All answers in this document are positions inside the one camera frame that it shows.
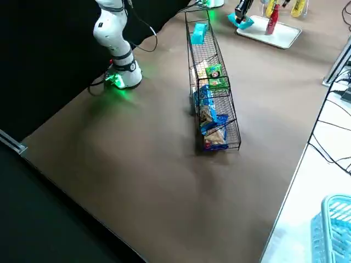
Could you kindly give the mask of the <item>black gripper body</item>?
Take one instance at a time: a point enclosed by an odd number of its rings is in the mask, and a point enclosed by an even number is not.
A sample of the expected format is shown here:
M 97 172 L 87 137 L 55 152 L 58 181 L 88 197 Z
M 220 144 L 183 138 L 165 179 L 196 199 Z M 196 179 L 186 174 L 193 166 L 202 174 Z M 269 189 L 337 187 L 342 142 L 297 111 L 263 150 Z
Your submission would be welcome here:
M 250 9 L 253 0 L 239 0 L 238 5 L 235 7 L 235 15 L 237 18 L 244 18 Z

